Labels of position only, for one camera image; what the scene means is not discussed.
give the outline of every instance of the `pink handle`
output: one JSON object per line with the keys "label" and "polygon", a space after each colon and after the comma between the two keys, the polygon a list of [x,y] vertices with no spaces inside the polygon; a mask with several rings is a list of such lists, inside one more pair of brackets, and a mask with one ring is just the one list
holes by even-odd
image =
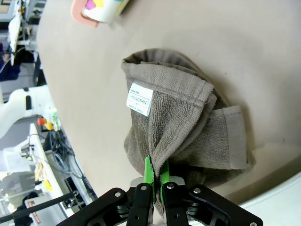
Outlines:
{"label": "pink handle", "polygon": [[82,24],[85,24],[85,25],[88,25],[91,27],[97,27],[98,26],[97,21],[89,19],[88,17],[83,16],[81,13],[81,11],[85,7],[86,3],[87,3],[87,0],[73,0],[73,3],[71,5],[71,16],[77,22],[80,22]]}

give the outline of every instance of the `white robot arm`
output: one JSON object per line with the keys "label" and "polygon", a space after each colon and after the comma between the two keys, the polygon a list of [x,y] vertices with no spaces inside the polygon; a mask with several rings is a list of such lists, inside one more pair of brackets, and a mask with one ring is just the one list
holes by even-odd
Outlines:
{"label": "white robot arm", "polygon": [[48,86],[17,89],[11,93],[9,101],[3,103],[0,88],[0,138],[19,119],[32,115],[42,115],[52,121],[52,112],[56,111]]}

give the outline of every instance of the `brown towel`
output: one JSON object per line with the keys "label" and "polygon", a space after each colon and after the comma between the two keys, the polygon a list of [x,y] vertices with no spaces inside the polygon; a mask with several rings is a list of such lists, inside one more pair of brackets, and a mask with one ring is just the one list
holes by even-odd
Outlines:
{"label": "brown towel", "polygon": [[214,169],[223,175],[247,167],[240,107],[227,107],[187,57],[146,49],[125,58],[121,68],[128,90],[132,83],[153,90],[149,116],[131,110],[132,127],[125,139],[129,161],[139,173],[144,173],[148,154],[156,177],[169,160],[171,172],[184,177],[188,186],[223,180],[220,173],[218,180],[206,175]]}

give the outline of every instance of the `black pole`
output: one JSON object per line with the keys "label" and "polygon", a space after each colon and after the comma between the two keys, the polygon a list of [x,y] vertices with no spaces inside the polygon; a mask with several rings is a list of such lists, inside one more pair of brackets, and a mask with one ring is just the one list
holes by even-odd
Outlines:
{"label": "black pole", "polygon": [[30,208],[27,208],[25,210],[17,210],[15,212],[13,212],[12,214],[9,214],[9,215],[6,215],[4,217],[1,217],[0,218],[0,224],[2,224],[4,222],[7,222],[7,221],[10,221],[12,219],[26,217],[29,214],[33,213],[33,212],[37,212],[37,211],[45,209],[45,208],[47,208],[49,206],[56,205],[56,204],[58,204],[60,202],[66,201],[66,200],[68,200],[70,198],[73,198],[73,197],[74,197],[74,193],[71,192],[71,193],[68,193],[68,194],[64,194],[63,196],[58,197],[56,199],[52,199],[52,200],[49,200],[49,201],[44,202],[42,204],[39,204],[39,205],[30,207]]}

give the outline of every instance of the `towel tag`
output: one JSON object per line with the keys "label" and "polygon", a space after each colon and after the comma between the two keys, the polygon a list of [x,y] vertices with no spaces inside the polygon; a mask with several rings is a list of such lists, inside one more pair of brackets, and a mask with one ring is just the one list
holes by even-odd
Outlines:
{"label": "towel tag", "polygon": [[153,90],[132,84],[127,96],[127,106],[145,116],[149,116]]}

